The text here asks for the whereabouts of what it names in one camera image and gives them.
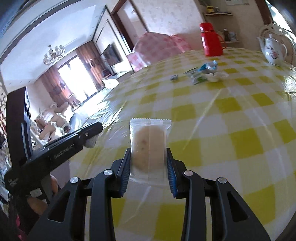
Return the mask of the person left hand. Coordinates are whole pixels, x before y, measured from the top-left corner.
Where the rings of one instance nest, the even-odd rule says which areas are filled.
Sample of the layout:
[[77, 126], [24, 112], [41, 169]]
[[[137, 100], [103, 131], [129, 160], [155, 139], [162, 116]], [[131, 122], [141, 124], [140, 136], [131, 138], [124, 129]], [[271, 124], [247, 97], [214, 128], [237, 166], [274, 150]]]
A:
[[49, 191], [49, 178], [46, 178], [45, 187], [46, 191], [44, 191], [43, 187], [38, 188], [32, 192], [33, 196], [29, 195], [27, 196], [27, 204], [29, 204], [29, 207], [34, 211], [34, 213], [41, 216], [44, 211], [48, 207], [48, 197], [50, 200], [58, 193], [59, 191], [59, 185], [57, 179], [51, 174], [51, 191]]

